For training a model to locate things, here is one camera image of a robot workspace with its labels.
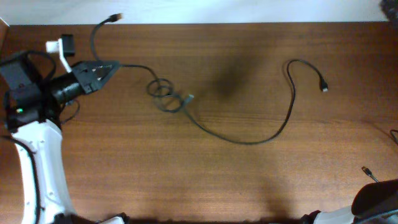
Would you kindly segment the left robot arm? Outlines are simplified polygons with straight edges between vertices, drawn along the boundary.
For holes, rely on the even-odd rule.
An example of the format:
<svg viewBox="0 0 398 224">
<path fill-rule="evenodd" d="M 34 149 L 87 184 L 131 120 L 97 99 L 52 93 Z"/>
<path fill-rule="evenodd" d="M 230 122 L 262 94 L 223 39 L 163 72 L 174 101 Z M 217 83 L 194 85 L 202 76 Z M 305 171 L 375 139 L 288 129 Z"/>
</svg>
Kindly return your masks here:
<svg viewBox="0 0 398 224">
<path fill-rule="evenodd" d="M 118 61 L 81 61 L 55 78 L 42 77 L 22 51 L 1 61 L 9 86 L 4 96 L 5 125 L 21 165 L 23 223 L 90 223 L 78 215 L 68 191 L 62 160 L 60 115 L 67 103 L 100 90 L 116 73 Z"/>
</svg>

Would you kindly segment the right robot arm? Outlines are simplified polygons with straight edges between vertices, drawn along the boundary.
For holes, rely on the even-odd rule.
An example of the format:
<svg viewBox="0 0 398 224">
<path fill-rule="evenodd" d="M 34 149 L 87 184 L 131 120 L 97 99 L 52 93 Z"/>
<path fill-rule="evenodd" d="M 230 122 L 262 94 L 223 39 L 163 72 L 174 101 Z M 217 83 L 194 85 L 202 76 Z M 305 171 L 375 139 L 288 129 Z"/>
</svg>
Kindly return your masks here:
<svg viewBox="0 0 398 224">
<path fill-rule="evenodd" d="M 304 215 L 304 224 L 397 224 L 397 180 L 365 185 L 352 205 L 333 212 L 314 211 Z"/>
</svg>

